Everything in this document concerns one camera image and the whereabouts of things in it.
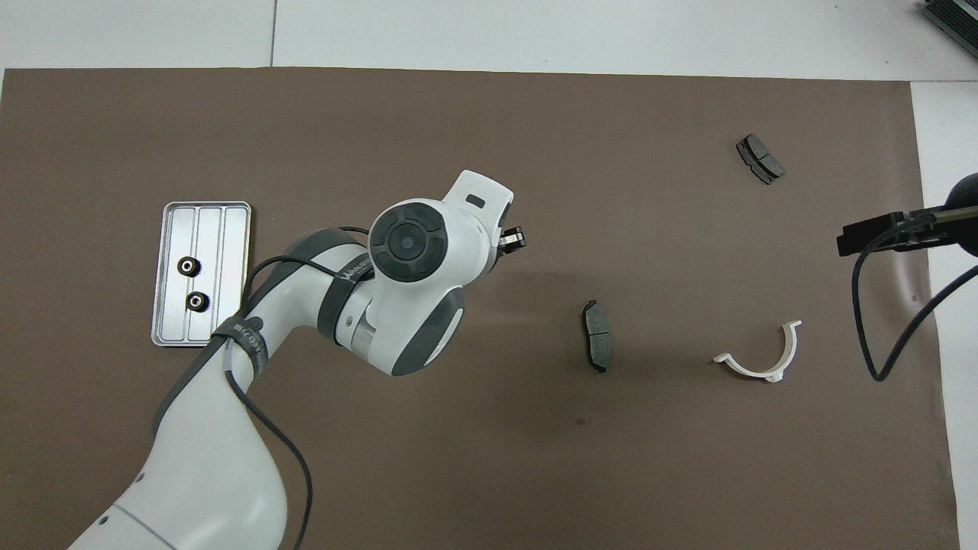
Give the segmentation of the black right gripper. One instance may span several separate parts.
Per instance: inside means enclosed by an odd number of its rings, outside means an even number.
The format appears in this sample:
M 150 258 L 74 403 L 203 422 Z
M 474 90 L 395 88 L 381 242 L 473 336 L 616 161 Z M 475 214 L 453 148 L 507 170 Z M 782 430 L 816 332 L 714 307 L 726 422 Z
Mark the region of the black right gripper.
M 947 196 L 947 209 L 971 209 L 977 206 L 977 174 L 964 177 L 951 188 Z M 836 237 L 836 251 L 839 257 L 863 253 L 870 244 L 879 240 L 876 246 L 870 248 L 876 251 L 909 251 L 929 248 L 927 239 L 922 237 L 933 228 L 935 215 L 933 212 L 890 212 L 878 215 L 842 228 L 842 234 Z M 947 233 L 968 254 L 977 257 L 977 216 L 958 219 L 947 223 Z

